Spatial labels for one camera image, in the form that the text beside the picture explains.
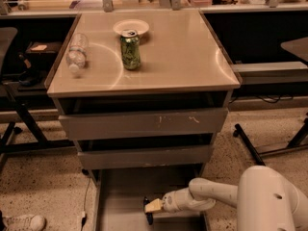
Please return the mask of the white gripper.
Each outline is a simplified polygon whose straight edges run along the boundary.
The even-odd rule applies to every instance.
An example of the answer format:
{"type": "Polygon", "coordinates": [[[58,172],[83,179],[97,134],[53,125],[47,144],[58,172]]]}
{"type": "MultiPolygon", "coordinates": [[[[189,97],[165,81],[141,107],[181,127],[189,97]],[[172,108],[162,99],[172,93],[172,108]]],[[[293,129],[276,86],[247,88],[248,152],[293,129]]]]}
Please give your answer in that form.
{"type": "Polygon", "coordinates": [[[168,192],[163,196],[163,200],[156,198],[144,206],[144,211],[148,213],[157,213],[162,210],[175,213],[180,211],[203,212],[213,208],[216,201],[212,198],[196,200],[188,188],[168,192]]]}

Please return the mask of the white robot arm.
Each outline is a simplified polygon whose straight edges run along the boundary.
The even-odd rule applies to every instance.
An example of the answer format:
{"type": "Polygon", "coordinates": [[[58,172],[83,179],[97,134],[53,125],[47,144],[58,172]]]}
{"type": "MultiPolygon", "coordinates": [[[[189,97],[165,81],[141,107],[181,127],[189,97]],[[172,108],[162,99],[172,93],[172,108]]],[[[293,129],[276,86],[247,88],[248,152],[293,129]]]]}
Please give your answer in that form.
{"type": "Polygon", "coordinates": [[[308,227],[308,197],[265,166],[246,169],[237,186],[193,178],[184,189],[153,201],[145,199],[143,210],[152,222],[154,213],[203,212],[218,201],[237,209],[238,231],[303,231],[308,227]]]}

